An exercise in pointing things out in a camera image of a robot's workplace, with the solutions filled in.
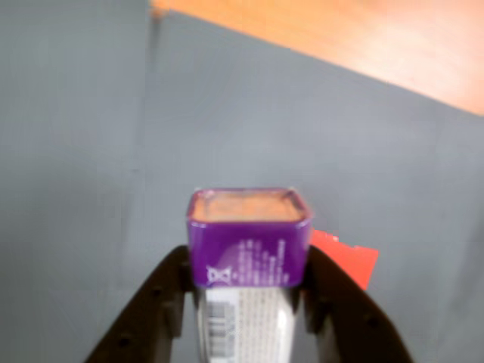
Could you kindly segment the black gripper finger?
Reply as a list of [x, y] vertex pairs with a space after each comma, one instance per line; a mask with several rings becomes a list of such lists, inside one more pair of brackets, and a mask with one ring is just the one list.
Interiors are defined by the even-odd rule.
[[129, 300], [87, 362], [170, 362], [192, 291], [188, 248], [172, 250]]
[[300, 291], [306, 330], [315, 336], [318, 362], [412, 362], [389, 317], [316, 247], [309, 249]]

